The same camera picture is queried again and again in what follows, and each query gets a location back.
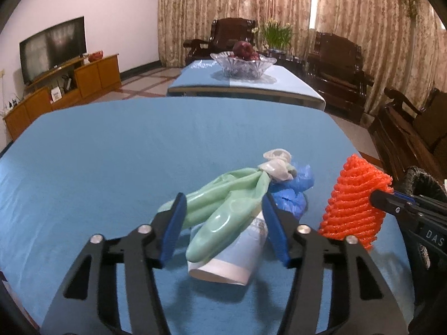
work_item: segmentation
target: potted plant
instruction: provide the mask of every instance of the potted plant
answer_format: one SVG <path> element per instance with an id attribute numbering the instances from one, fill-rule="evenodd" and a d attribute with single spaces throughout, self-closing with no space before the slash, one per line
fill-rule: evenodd
<path id="1" fill-rule="evenodd" d="M 271 52 L 285 54 L 292 39 L 292 26 L 289 23 L 281 25 L 280 22 L 269 19 L 261 24 L 260 28 L 254 28 L 253 33 L 259 33 L 258 42 Z"/>

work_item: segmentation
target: tile floor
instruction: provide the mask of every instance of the tile floor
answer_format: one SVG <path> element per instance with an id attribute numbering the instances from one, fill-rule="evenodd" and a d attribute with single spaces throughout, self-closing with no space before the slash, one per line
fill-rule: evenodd
<path id="1" fill-rule="evenodd" d="M 95 102 L 107 102 L 120 99 L 139 99 L 165 97 L 169 85 L 180 75 L 181 68 L 157 68 L 137 75 L 122 82 L 122 87 L 97 99 Z M 381 168 L 379 155 L 372 142 L 371 136 L 361 126 L 346 121 L 340 117 L 330 115 L 345 135 L 351 140 L 354 147 L 370 163 Z"/>

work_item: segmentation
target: tv screen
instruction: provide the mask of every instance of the tv screen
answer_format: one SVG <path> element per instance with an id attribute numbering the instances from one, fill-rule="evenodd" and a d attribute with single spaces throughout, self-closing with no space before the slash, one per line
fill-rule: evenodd
<path id="1" fill-rule="evenodd" d="M 83 16 L 39 32 L 20 43 L 23 82 L 29 84 L 42 73 L 85 52 Z"/>

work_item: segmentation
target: blue plastic bag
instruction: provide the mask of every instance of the blue plastic bag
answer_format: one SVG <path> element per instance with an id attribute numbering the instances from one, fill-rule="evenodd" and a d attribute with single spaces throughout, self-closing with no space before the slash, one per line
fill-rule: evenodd
<path id="1" fill-rule="evenodd" d="M 297 175 L 293 180 L 271 182 L 268 192 L 272 194 L 278 208 L 291 212 L 296 219 L 300 220 L 307 206 L 303 192 L 314 184 L 315 179 L 310 166 L 306 165 L 297 168 Z"/>

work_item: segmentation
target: baseboard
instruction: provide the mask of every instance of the baseboard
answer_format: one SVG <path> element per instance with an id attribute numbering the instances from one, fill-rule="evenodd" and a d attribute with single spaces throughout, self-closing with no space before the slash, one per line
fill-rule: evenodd
<path id="1" fill-rule="evenodd" d="M 6 153 L 6 151 L 8 151 L 8 149 L 11 147 L 11 145 L 13 144 L 13 142 L 11 141 L 10 143 L 8 143 L 6 145 L 6 147 L 0 152 L 0 159 L 3 157 L 3 155 Z"/>
<path id="2" fill-rule="evenodd" d="M 125 72 L 121 72 L 119 74 L 119 76 L 121 77 L 121 81 L 123 81 L 125 79 L 132 78 L 136 75 L 146 73 L 147 71 L 149 71 L 151 69 L 161 68 L 161 67 L 162 67 L 161 61 L 157 60 L 157 61 L 153 61 L 148 64 L 143 64 L 142 66 L 137 66 L 135 68 L 126 70 Z"/>

